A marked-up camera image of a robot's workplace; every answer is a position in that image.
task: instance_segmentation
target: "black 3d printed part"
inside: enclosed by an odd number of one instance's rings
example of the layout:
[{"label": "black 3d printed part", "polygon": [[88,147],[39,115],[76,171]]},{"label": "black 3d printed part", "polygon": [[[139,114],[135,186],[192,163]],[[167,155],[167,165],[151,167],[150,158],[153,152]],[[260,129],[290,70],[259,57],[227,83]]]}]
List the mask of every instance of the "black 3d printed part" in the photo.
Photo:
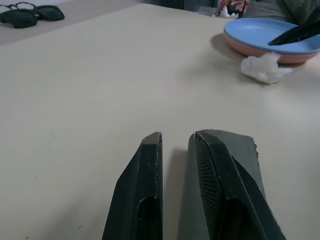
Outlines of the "black 3d printed part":
[{"label": "black 3d printed part", "polygon": [[145,137],[116,183],[102,240],[163,239],[162,134]]},{"label": "black 3d printed part", "polygon": [[285,240],[256,181],[216,136],[194,134],[210,240]]},{"label": "black 3d printed part", "polygon": [[266,202],[251,137],[220,130],[190,137],[177,239],[286,239]]}]

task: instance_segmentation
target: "plate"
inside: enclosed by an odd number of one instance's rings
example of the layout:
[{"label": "plate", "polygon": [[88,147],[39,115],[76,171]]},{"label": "plate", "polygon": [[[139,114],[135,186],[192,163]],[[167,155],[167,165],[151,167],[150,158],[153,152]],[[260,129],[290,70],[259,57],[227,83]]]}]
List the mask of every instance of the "plate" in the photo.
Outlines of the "plate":
[{"label": "plate", "polygon": [[240,18],[228,22],[224,27],[227,43],[236,51],[260,57],[267,52],[281,54],[279,63],[303,63],[320,52],[320,36],[316,35],[300,42],[269,46],[268,43],[296,25],[263,18]]}]

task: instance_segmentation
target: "crumpled tissue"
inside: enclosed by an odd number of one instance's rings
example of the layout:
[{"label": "crumpled tissue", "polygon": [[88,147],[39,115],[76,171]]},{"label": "crumpled tissue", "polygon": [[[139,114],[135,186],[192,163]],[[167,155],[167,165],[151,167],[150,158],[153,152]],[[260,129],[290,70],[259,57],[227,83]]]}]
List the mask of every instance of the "crumpled tissue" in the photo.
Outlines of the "crumpled tissue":
[{"label": "crumpled tissue", "polygon": [[278,67],[279,54],[266,53],[262,57],[249,56],[241,63],[241,72],[265,84],[275,84],[285,78],[293,69]]}]

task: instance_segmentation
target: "mesh pattern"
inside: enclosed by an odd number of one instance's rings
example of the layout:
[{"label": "mesh pattern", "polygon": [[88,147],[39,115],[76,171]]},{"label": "mesh pattern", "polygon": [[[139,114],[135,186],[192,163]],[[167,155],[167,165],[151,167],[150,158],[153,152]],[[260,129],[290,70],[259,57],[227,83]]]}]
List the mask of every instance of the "mesh pattern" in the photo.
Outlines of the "mesh pattern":
[{"label": "mesh pattern", "polygon": [[199,175],[200,192],[210,240],[216,239],[224,193],[216,172],[210,149],[195,136],[195,154]]}]

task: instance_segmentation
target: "snack package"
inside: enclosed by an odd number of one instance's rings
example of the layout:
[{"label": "snack package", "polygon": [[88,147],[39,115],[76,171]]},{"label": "snack package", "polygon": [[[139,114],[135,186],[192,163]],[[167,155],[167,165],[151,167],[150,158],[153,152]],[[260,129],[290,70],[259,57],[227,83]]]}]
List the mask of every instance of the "snack package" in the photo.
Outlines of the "snack package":
[{"label": "snack package", "polygon": [[218,2],[218,13],[217,16],[220,16],[224,7],[227,7],[228,14],[239,14],[239,17],[242,17],[242,13],[245,13],[250,4],[250,0],[219,0]]}]

